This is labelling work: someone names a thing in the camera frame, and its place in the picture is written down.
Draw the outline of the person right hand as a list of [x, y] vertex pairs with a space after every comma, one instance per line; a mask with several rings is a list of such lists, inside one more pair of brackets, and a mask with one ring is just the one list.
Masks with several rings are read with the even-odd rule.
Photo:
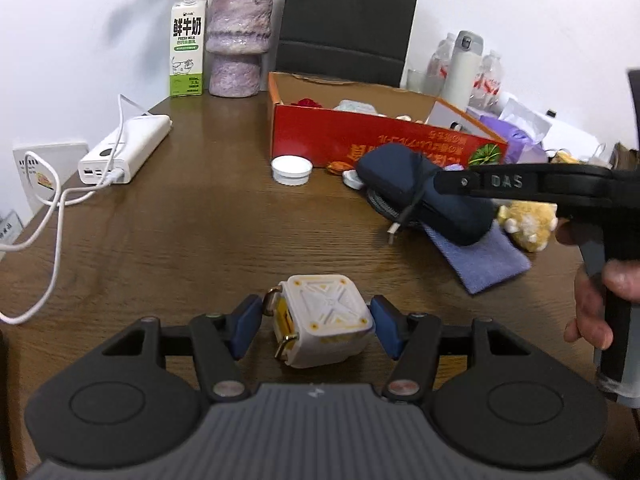
[[564, 330], [564, 340], [585, 339], [594, 348], [606, 350], [613, 342], [612, 328], [605, 322], [605, 289], [638, 304], [640, 263], [638, 260], [610, 260], [603, 268], [601, 284], [590, 278], [580, 266], [574, 278], [575, 316]]

